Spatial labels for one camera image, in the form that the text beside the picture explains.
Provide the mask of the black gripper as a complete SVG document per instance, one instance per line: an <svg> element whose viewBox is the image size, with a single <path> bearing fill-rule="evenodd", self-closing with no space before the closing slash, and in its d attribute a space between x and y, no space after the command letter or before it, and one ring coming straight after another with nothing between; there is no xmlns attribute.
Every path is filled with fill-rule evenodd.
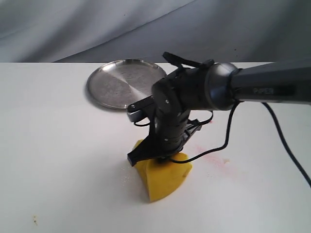
<svg viewBox="0 0 311 233"><path fill-rule="evenodd" d="M155 137L147 136L131 152L131 166L140 161L162 158L177 153L196 131L199 120L189 120L191 110L205 110L205 79L207 71L185 69L173 71L152 86L155 102Z"/></svg>

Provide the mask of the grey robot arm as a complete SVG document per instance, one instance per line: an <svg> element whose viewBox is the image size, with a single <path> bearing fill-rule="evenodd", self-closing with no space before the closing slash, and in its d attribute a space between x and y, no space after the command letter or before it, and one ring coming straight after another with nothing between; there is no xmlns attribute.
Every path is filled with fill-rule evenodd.
<svg viewBox="0 0 311 233"><path fill-rule="evenodd" d="M131 104L132 122L149 119L148 136L130 153L131 165L148 159L171 159L202 122L192 110L233 111L242 101L309 104L311 61L275 62L250 68L212 60L179 66L151 88L151 96Z"/></svg>

